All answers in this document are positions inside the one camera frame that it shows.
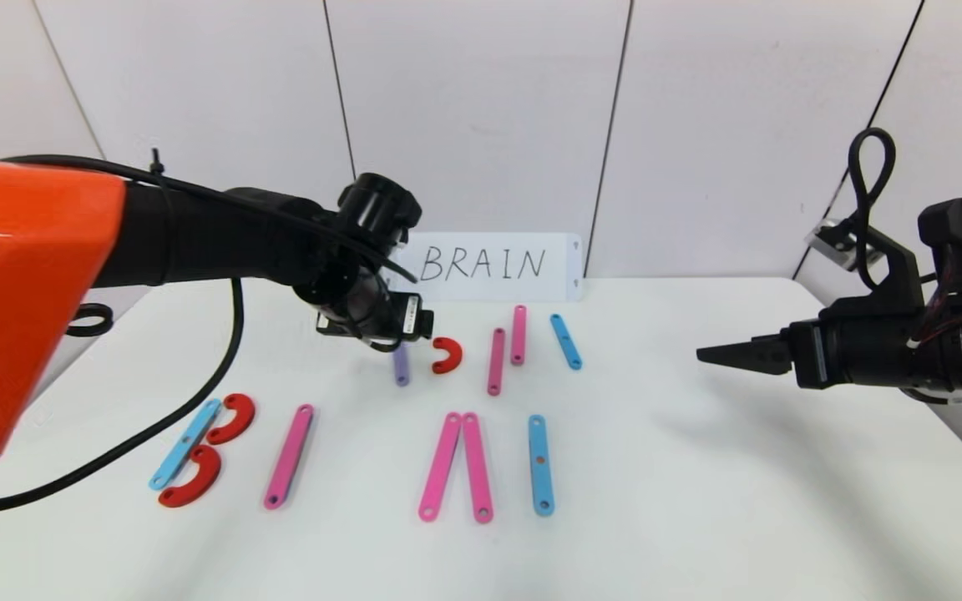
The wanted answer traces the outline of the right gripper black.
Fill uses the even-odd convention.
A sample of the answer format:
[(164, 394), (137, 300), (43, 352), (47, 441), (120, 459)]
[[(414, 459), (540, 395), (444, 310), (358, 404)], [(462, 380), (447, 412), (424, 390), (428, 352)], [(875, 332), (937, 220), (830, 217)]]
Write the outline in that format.
[(795, 322), (787, 338), (753, 337), (733, 345), (699, 347), (698, 361), (714, 366), (781, 376), (795, 368), (801, 388), (836, 385), (909, 387), (911, 366), (908, 320), (835, 319)]

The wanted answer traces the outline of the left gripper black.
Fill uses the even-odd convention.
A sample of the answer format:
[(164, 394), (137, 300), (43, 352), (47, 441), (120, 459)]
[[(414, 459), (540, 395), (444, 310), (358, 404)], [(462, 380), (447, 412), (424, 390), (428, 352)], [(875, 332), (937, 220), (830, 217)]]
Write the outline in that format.
[(398, 343), (433, 338), (434, 312), (421, 311), (415, 293), (389, 290), (388, 282), (366, 266), (351, 271), (351, 335), (369, 342)]

